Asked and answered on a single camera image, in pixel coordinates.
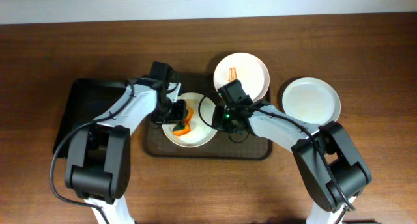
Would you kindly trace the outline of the orange and green sponge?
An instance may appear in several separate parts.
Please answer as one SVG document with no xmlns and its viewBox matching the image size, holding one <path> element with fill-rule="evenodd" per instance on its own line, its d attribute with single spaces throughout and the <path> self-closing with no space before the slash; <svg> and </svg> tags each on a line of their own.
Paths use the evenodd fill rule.
<svg viewBox="0 0 417 224">
<path fill-rule="evenodd" d="M 189 133 L 191 131 L 190 121 L 193 117 L 194 110 L 190 109 L 189 107 L 187 107 L 186 109 L 188 111 L 188 114 L 187 114 L 186 118 L 181 123 L 178 123 L 172 129 L 173 135 L 175 135 L 177 137 L 186 135 L 187 133 Z"/>
</svg>

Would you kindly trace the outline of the white plate with sauce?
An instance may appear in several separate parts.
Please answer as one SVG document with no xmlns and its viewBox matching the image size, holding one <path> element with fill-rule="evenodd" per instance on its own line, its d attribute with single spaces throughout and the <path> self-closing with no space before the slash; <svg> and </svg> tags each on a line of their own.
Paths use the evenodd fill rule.
<svg viewBox="0 0 417 224">
<path fill-rule="evenodd" d="M 183 99 L 186 102 L 187 108 L 194 111 L 190 121 L 190 131 L 182 136 L 176 136 L 173 134 L 174 125 L 163 125 L 162 129 L 165 136 L 174 144 L 180 147 L 192 148 L 199 147 L 208 143 L 215 135 L 217 130 L 207 126 L 212 124 L 212 116 L 215 109 L 215 104 L 212 100 L 206 97 L 202 104 L 199 104 L 203 95 L 196 92 L 188 92 L 179 96 L 179 99 Z"/>
<path fill-rule="evenodd" d="M 233 53 L 223 58 L 214 70 L 214 88 L 238 79 L 244 92 L 255 102 L 262 99 L 270 86 L 270 75 L 264 62 L 249 53 Z"/>
</svg>

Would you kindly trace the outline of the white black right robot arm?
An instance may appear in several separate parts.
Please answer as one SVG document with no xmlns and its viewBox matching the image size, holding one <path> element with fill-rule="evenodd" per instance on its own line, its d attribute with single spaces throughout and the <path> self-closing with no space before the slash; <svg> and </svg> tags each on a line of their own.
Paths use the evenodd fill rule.
<svg viewBox="0 0 417 224">
<path fill-rule="evenodd" d="M 345 214 L 354 211 L 352 203 L 371 183 L 372 175 L 341 124 L 310 124 L 282 113 L 268 101 L 254 102 L 237 79 L 217 93 L 225 105 L 214 110 L 211 128 L 247 132 L 291 152 L 313 199 L 307 223 L 342 223 Z"/>
</svg>

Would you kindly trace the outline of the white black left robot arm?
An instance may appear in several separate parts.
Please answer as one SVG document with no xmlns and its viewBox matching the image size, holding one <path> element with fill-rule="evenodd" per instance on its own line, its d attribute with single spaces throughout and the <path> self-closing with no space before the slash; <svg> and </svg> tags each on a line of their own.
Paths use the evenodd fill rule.
<svg viewBox="0 0 417 224">
<path fill-rule="evenodd" d="M 173 68 L 153 62 L 150 74 L 131 81 L 101 115 L 65 137 L 69 144 L 65 184 L 80 205 L 93 209 L 99 223 L 133 223 L 124 196 L 130 179 L 130 141 L 149 117 L 157 125 L 177 124 L 187 109 L 178 95 Z"/>
</svg>

